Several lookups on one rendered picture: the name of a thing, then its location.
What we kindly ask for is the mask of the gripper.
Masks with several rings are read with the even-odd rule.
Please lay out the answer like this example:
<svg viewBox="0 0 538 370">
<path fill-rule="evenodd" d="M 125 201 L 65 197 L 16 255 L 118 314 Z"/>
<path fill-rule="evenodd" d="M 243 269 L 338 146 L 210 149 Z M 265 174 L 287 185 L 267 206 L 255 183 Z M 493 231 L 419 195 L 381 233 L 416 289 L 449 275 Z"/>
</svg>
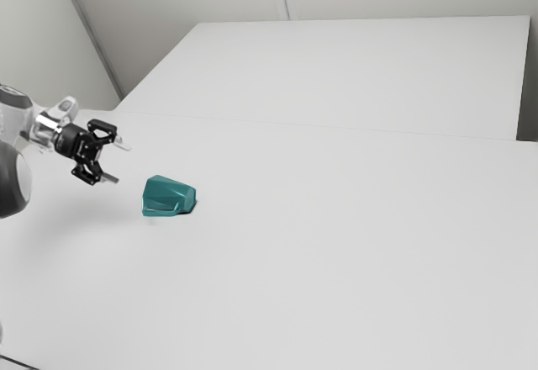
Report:
<svg viewBox="0 0 538 370">
<path fill-rule="evenodd" d="M 115 125 L 100 119 L 89 120 L 87 129 L 67 124 L 60 128 L 54 140 L 55 152 L 76 162 L 71 174 L 91 186 L 98 182 L 119 182 L 117 177 L 104 172 L 99 163 L 101 149 L 105 145 L 115 145 L 124 151 L 132 150 Z"/>
</svg>

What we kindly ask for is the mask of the teal faceted mug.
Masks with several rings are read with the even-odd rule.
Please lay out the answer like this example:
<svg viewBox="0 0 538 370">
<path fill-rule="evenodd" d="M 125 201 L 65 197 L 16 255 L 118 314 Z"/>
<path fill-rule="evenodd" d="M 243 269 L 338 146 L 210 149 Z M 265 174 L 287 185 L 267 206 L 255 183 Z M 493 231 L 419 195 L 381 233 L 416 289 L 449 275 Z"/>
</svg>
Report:
<svg viewBox="0 0 538 370">
<path fill-rule="evenodd" d="M 197 203 L 197 191 L 182 182 L 155 175 L 146 180 L 141 212 L 146 217 L 190 214 Z"/>
</svg>

